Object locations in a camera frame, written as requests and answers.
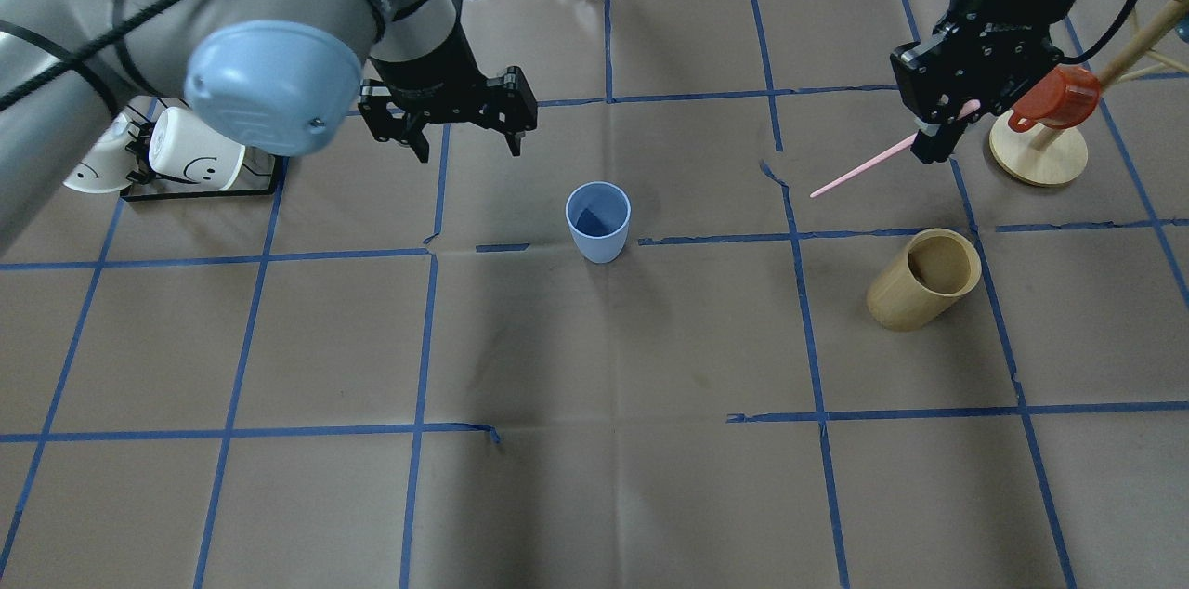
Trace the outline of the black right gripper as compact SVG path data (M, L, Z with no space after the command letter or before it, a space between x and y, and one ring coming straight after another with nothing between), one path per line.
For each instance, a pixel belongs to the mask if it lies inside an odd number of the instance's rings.
M897 90L918 129L910 152L924 164L946 162L973 115L1002 114L1064 55L1043 23L975 13L946 14L921 40L893 48Z

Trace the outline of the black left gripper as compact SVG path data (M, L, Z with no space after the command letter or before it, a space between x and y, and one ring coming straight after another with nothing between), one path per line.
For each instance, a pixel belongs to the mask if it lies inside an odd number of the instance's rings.
M369 79L361 84L358 109L378 143L395 143L429 161L424 137L429 124L470 123L504 137L514 158L521 157L524 136L537 127L539 104L526 73L508 67L501 76L483 73L465 76L455 84L400 88Z

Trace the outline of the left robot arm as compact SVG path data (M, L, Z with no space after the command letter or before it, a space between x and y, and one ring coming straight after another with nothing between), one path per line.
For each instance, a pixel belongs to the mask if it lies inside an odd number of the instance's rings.
M281 157L334 139L375 67L403 115L380 136L427 157L426 124L493 129L521 152L537 101L489 79L463 0L4 0L4 249L136 98L177 98Z

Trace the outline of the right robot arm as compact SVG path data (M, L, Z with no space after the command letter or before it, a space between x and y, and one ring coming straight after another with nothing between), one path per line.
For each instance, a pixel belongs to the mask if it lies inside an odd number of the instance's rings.
M1002 115L1062 58L1053 23L1076 0L948 0L933 33L897 46L897 89L916 118L910 151L925 164L954 153L968 124Z

